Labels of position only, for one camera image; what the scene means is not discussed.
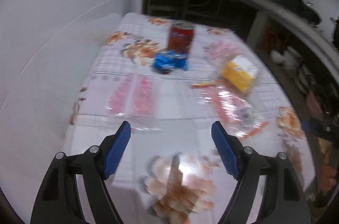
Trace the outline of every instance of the white tile wall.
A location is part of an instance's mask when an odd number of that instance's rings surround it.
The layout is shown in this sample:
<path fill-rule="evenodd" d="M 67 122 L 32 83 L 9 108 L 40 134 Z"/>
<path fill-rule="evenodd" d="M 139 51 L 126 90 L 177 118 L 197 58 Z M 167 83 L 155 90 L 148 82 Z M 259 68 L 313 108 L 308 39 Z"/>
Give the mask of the white tile wall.
<path fill-rule="evenodd" d="M 29 223 L 77 91 L 132 0 L 0 0 L 0 186 Z"/>

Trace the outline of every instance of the person's hand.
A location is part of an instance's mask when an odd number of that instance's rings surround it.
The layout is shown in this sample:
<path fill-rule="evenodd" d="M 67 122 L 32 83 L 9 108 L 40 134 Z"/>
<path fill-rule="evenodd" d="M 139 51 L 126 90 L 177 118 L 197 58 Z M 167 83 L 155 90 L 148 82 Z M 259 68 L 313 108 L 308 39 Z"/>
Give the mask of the person's hand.
<path fill-rule="evenodd" d="M 325 155 L 324 165 L 321 167 L 320 188 L 324 191 L 331 190 L 337 184 L 335 176 L 337 170 L 329 165 L 329 152 Z"/>

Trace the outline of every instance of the red can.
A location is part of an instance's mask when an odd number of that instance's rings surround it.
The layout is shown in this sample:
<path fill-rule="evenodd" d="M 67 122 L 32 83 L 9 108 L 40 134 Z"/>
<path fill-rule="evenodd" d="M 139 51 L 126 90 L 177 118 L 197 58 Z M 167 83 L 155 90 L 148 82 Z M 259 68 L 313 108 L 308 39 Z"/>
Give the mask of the red can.
<path fill-rule="evenodd" d="M 195 26 L 187 21 L 173 21 L 169 33 L 167 49 L 189 54 Z"/>

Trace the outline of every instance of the silver bolt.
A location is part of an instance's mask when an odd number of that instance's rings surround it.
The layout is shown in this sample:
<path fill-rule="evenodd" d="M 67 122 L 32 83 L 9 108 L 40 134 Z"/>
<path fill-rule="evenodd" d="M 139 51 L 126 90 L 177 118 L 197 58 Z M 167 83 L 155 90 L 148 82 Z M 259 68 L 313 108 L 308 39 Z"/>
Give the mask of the silver bolt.
<path fill-rule="evenodd" d="M 287 158 L 287 155 L 283 152 L 279 152 L 279 158 L 285 160 Z"/>
<path fill-rule="evenodd" d="M 55 158 L 57 158 L 58 160 L 62 159 L 62 158 L 63 158 L 63 152 L 58 152 L 58 153 L 55 155 Z"/>
<path fill-rule="evenodd" d="M 244 147 L 244 151 L 247 154 L 252 154 L 253 153 L 253 148 L 251 148 L 251 147 Z"/>
<path fill-rule="evenodd" d="M 99 147 L 98 146 L 91 146 L 89 148 L 89 152 L 91 153 L 97 153 L 99 151 Z"/>

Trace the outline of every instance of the blue plastic wrapper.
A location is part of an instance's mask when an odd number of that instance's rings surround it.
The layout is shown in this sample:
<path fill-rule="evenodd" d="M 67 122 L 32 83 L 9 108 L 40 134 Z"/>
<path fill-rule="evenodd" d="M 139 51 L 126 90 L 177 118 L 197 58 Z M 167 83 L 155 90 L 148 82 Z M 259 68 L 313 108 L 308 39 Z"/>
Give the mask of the blue plastic wrapper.
<path fill-rule="evenodd" d="M 187 54 L 175 51 L 163 51 L 156 54 L 153 67 L 159 70 L 173 70 L 174 68 L 187 71 Z"/>

